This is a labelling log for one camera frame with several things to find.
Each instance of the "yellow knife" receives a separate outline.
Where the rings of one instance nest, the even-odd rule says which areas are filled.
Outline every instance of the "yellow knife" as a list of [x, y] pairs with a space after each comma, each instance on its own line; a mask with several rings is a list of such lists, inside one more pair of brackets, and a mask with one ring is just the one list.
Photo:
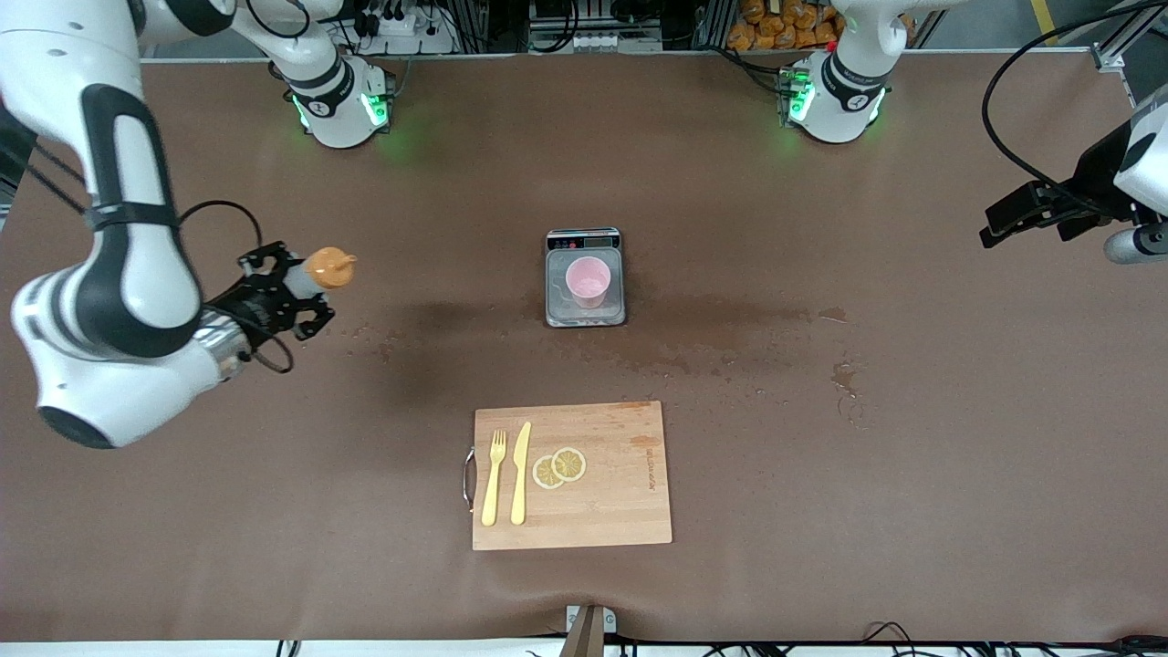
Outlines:
[[512, 498], [512, 525], [522, 525], [527, 520], [527, 441], [531, 436], [531, 423], [524, 422], [515, 441], [515, 497]]

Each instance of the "brown table cover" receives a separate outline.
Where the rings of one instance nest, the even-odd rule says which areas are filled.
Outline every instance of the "brown table cover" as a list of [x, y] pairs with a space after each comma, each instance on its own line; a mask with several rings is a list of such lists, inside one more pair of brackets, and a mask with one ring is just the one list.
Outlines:
[[[1027, 179], [979, 123], [1002, 58], [904, 57], [846, 146], [712, 56], [419, 62], [348, 151], [262, 64], [147, 67], [180, 206], [244, 202], [359, 278], [292, 375], [113, 452], [37, 421], [0, 331], [0, 639], [515, 636], [582, 601], [646, 639], [1168, 634], [1168, 269], [1108, 264], [1106, 230], [982, 250]], [[1020, 62], [995, 111], [1064, 177], [1131, 109], [1075, 53]], [[547, 328], [542, 236], [595, 224], [625, 233], [628, 324]], [[208, 293], [250, 248], [229, 210], [186, 235]], [[89, 245], [23, 185], [5, 307]], [[674, 544], [471, 551], [475, 408], [642, 399]]]

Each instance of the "plastic fork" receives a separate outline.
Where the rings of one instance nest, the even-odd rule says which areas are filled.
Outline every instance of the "plastic fork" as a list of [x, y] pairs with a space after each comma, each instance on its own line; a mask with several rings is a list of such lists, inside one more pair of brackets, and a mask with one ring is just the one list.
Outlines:
[[482, 502], [482, 525], [489, 527], [499, 516], [499, 466], [507, 456], [507, 431], [495, 429], [491, 436], [491, 478]]

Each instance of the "digital scale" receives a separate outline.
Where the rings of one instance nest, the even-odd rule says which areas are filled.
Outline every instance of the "digital scale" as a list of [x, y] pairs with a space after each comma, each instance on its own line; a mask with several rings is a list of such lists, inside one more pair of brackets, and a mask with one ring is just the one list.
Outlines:
[[[544, 241], [544, 314], [548, 326], [617, 326], [625, 323], [625, 258], [616, 228], [552, 230]], [[597, 307], [580, 307], [568, 290], [568, 268], [577, 258], [592, 256], [609, 265], [612, 282]]]

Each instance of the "lemon slice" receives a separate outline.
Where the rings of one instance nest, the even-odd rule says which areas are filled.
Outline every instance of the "lemon slice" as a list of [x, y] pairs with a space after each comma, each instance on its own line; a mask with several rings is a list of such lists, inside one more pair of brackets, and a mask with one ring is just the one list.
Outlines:
[[564, 480], [551, 469], [551, 456], [541, 456], [531, 466], [531, 478], [541, 489], [554, 490], [564, 485]]
[[579, 479], [586, 469], [588, 462], [576, 448], [565, 447], [551, 456], [551, 470], [565, 482]]

